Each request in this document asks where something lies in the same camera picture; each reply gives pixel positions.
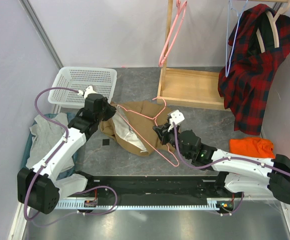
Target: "white laundry basket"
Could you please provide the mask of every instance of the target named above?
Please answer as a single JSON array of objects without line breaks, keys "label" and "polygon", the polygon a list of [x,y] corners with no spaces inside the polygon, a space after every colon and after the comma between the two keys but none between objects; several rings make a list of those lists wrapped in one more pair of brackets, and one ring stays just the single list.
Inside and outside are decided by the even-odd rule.
[{"label": "white laundry basket", "polygon": [[[85,91],[90,85],[96,92],[108,98],[110,103],[114,94],[117,72],[110,68],[66,66],[59,70],[52,87],[64,87]],[[84,107],[83,96],[73,91],[56,89],[49,92],[48,101],[64,108]]]}]

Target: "brown garment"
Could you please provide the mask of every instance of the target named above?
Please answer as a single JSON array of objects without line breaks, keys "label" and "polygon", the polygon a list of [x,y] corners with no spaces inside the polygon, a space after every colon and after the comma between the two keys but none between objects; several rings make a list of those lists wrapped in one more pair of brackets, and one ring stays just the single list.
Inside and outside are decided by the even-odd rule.
[{"label": "brown garment", "polygon": [[[125,102],[119,104],[126,108],[127,110],[133,110],[140,114],[146,115],[150,118],[155,117],[163,108],[164,105],[159,105],[155,103],[151,103],[149,101],[134,101],[134,102]],[[157,136],[156,132],[153,130],[153,126],[155,126],[154,120],[148,119],[146,117],[140,116],[134,112],[125,111],[122,108],[119,108],[119,111],[123,111],[126,120],[128,120],[129,124],[144,138],[148,141],[153,147],[156,149],[161,150],[168,150],[166,145],[162,145],[159,137]],[[168,107],[164,109],[164,111],[157,117],[157,124],[163,125],[167,123],[167,116],[172,110]],[[138,139],[144,144],[147,152],[141,152],[141,149],[136,147],[135,145],[121,139],[115,131],[115,126],[113,120],[110,119],[108,121],[102,121],[100,123],[100,130],[105,135],[109,136],[110,138],[114,139],[121,145],[125,150],[129,151],[130,153],[136,154],[138,156],[146,157],[150,155],[155,150],[148,145],[136,132]]]}]

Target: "plaid shirt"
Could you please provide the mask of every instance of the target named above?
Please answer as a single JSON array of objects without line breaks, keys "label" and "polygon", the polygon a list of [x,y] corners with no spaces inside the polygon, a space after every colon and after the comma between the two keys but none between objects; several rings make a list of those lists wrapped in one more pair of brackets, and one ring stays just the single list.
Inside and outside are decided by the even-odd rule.
[{"label": "plaid shirt", "polygon": [[[225,67],[218,78],[218,92],[224,97],[224,107],[235,116],[234,130],[250,135],[261,133],[269,90],[280,64],[290,53],[290,17],[280,15],[276,21],[279,47],[258,55],[248,54],[249,42],[255,37],[257,18],[274,10],[265,4],[252,7],[242,14],[228,77]],[[228,44],[233,46],[236,26]]]}]

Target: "wooden clothing rack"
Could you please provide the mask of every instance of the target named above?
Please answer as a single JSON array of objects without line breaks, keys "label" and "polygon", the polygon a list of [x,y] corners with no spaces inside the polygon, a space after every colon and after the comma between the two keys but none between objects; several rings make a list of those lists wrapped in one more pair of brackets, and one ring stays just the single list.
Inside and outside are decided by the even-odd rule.
[{"label": "wooden clothing rack", "polygon": [[[249,0],[251,2],[287,3],[288,0]],[[173,0],[168,0],[165,41],[170,33]],[[219,72],[167,68],[167,59],[160,71],[157,97],[176,106],[225,110],[218,92]]]}]

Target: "gray floor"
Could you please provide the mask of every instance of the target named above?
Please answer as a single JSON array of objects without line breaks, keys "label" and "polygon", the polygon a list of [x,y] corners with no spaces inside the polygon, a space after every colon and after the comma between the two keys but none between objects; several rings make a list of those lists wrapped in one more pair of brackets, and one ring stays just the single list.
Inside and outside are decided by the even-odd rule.
[{"label": "gray floor", "polygon": [[[219,71],[219,68],[200,70]],[[113,96],[116,103],[151,100],[157,96],[160,69],[120,68]],[[229,150],[229,140],[246,135],[234,130],[230,111],[169,106],[185,116],[182,129],[192,129],[202,142]],[[157,153],[139,157],[125,151],[97,131],[79,151],[78,169],[100,175],[206,175],[214,172],[190,169],[183,164],[173,167]],[[40,214],[36,222],[47,224],[65,215],[67,210]],[[26,227],[30,240],[290,240],[279,202],[270,204],[244,201],[231,217],[219,217],[203,211],[116,211],[104,216],[72,215],[47,228]]]},{"label": "gray floor", "polygon": [[[195,69],[211,72],[220,70],[219,67],[196,67]],[[116,103],[152,101],[157,97],[159,79],[160,68],[158,67],[119,68],[112,101]],[[201,137],[201,141],[209,146],[228,151],[230,139],[247,136],[240,131],[234,131],[234,116],[230,111],[181,106],[169,107],[172,110],[179,109],[184,114],[185,121],[181,124],[183,130],[193,130],[197,136]],[[75,110],[64,108],[62,112],[75,112]],[[102,140],[106,138],[100,131],[93,134],[79,151],[77,164],[79,170],[98,176],[215,174],[210,171],[190,169],[183,164],[173,167],[156,152],[148,157],[131,154],[112,139],[109,146],[102,146]]]}]

